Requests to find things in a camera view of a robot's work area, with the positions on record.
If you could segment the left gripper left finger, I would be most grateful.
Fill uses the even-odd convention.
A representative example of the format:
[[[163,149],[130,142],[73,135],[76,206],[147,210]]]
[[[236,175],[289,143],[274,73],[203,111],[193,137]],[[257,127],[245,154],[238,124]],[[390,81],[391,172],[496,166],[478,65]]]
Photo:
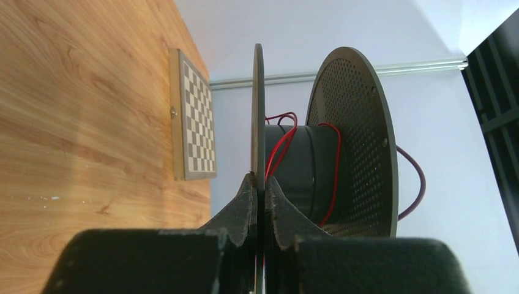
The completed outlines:
[[[198,229],[90,229],[66,245],[44,293],[250,293],[256,178]]]

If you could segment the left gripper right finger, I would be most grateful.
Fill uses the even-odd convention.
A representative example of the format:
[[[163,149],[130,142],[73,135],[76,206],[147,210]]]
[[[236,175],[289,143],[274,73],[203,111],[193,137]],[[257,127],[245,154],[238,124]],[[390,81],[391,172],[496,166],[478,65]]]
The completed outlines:
[[[339,238],[306,218],[269,178],[267,293],[469,293],[456,256],[423,238]]]

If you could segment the black cable spool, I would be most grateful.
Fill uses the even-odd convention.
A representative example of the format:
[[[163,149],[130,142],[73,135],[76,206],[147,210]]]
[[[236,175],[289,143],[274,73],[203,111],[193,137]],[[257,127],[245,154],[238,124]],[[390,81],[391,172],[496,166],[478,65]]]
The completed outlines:
[[[255,45],[252,171],[256,178],[256,267],[265,280],[269,178],[310,221],[335,237],[393,237],[397,145],[380,80],[357,49],[340,47],[316,76],[306,123],[268,126],[263,49]]]

